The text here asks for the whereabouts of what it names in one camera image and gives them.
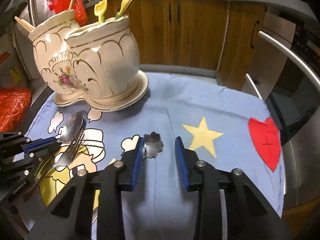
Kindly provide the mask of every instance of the metal screw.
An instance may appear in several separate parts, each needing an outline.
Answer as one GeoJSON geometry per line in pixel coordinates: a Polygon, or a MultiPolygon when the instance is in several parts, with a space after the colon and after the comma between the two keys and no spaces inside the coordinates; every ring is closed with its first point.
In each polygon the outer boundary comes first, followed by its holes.
{"type": "Polygon", "coordinates": [[[242,175],[243,171],[241,169],[239,169],[239,168],[235,168],[233,170],[233,173],[239,176],[239,175],[242,175]]]}
{"type": "Polygon", "coordinates": [[[204,167],[206,165],[205,161],[199,160],[196,162],[198,167],[204,167]]]}
{"type": "Polygon", "coordinates": [[[79,171],[77,172],[77,175],[80,176],[80,177],[82,177],[82,176],[84,176],[84,175],[86,175],[86,174],[87,174],[87,171],[86,171],[86,170],[79,170],[79,171]]]}
{"type": "Polygon", "coordinates": [[[113,166],[115,166],[116,168],[120,168],[123,166],[123,162],[122,161],[116,161],[115,163],[113,163],[113,166]]]}

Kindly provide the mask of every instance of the fork handle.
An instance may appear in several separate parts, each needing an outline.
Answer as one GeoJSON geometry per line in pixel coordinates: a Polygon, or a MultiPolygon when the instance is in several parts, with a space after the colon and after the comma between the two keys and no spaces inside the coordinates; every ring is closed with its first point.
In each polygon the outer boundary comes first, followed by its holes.
{"type": "Polygon", "coordinates": [[[35,179],[34,184],[22,196],[25,202],[29,201],[32,198],[41,181],[43,181],[45,176],[47,176],[47,174],[55,167],[56,165],[54,163],[53,165],[51,165],[49,168],[46,169],[46,171],[42,174],[42,176],[39,179],[35,179]]]}

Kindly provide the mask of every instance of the tablecloth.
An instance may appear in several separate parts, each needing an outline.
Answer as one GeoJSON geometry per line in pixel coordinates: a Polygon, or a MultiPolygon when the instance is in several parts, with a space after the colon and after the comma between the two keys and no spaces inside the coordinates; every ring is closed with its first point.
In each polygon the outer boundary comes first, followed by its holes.
{"type": "MultiPolygon", "coordinates": [[[[87,122],[85,147],[71,165],[49,173],[28,203],[19,202],[18,211],[26,226],[33,226],[40,211],[78,170],[104,169],[113,158],[121,159],[125,150],[135,146],[135,135],[143,137],[153,131],[160,134],[163,151],[156,158],[143,161],[135,191],[122,194],[126,239],[193,239],[197,192],[185,192],[180,185],[174,155],[177,136],[181,136],[186,148],[195,149],[199,159],[216,169],[241,168],[281,216],[282,154],[271,171],[257,153],[248,130],[250,118],[264,122],[270,117],[264,102],[193,78],[147,75],[149,88],[143,98],[116,112],[101,113],[85,102],[58,107],[53,102],[54,94],[47,99],[26,136],[32,140],[56,136],[66,120],[81,111],[87,122]]],[[[96,238],[95,229],[96,222],[92,239],[96,238]]]]}

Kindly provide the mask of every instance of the ceramic base tray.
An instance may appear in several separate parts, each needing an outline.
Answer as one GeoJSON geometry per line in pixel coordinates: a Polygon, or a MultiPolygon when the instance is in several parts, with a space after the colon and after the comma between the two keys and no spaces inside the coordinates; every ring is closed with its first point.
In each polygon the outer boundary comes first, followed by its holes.
{"type": "Polygon", "coordinates": [[[137,82],[138,85],[136,89],[129,96],[114,103],[97,103],[82,90],[78,90],[78,92],[75,92],[74,96],[68,100],[63,99],[63,95],[56,93],[54,95],[53,101],[57,106],[70,106],[79,101],[86,101],[89,106],[102,112],[117,111],[138,102],[139,99],[142,98],[142,96],[146,93],[149,81],[147,75],[141,70],[138,71],[137,82]]]}

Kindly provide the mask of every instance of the metal fork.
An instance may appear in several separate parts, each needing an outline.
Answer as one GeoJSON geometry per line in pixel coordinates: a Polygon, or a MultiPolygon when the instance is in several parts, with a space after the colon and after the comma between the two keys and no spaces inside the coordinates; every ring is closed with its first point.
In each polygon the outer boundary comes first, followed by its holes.
{"type": "Polygon", "coordinates": [[[33,194],[36,192],[39,184],[41,183],[41,181],[45,178],[45,176],[54,168],[58,167],[58,166],[63,166],[66,167],[68,165],[70,165],[74,159],[77,156],[78,150],[81,147],[83,138],[84,138],[84,131],[82,129],[80,129],[80,131],[77,133],[77,135],[75,136],[75,138],[72,140],[72,142],[70,143],[69,147],[66,149],[66,151],[61,155],[60,159],[52,164],[49,168],[46,169],[46,171],[42,174],[42,176],[39,179],[35,179],[34,184],[31,186],[31,188],[29,190],[27,190],[24,194],[23,194],[23,200],[29,201],[33,194]]]}

